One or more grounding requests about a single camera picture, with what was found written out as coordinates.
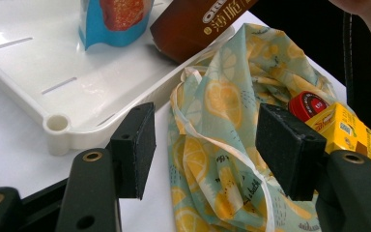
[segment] snack package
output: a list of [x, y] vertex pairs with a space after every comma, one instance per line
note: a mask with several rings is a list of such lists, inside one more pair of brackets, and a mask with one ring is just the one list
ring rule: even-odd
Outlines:
[[150, 27], [156, 47], [178, 63], [210, 45], [257, 0], [173, 1]]
[[305, 123], [327, 139], [327, 153], [349, 150], [371, 159], [371, 130], [341, 103], [336, 102]]
[[85, 49], [131, 44], [146, 30], [152, 5], [153, 0], [81, 0], [79, 36]]

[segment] yellow package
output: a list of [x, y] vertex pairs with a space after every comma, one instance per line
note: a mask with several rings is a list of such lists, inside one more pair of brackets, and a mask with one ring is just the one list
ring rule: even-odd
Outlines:
[[327, 139], [328, 154], [349, 150], [371, 159], [371, 130], [341, 103], [332, 104], [306, 124]]

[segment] white table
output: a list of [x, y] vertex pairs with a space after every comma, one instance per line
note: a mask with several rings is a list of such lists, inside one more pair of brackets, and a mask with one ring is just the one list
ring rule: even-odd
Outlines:
[[[245, 13], [235, 26], [245, 21], [262, 24], [252, 14]], [[344, 101], [344, 86], [311, 63], [332, 81], [339, 99]], [[175, 231], [168, 175], [168, 110], [167, 103], [156, 114], [157, 149], [143, 200], [120, 200], [125, 232]], [[47, 152], [45, 142], [42, 126], [0, 90], [0, 187], [16, 188], [23, 198], [67, 178], [74, 156], [81, 151], [55, 157]]]

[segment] white plastic tray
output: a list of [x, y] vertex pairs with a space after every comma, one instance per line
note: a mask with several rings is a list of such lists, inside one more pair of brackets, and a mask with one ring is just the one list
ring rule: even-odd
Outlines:
[[[149, 23], [168, 6], [156, 0]], [[79, 0], [0, 1], [0, 87], [47, 133], [51, 154], [95, 147], [141, 102], [167, 102], [177, 65], [149, 30], [126, 47], [78, 38]]]

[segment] lemon print fabric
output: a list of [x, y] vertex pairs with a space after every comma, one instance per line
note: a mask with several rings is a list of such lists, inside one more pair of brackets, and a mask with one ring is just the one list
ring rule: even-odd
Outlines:
[[168, 151], [178, 231], [320, 231], [314, 202], [286, 197], [255, 147], [260, 103], [303, 90], [336, 102], [328, 80], [282, 31], [245, 24], [182, 73]]

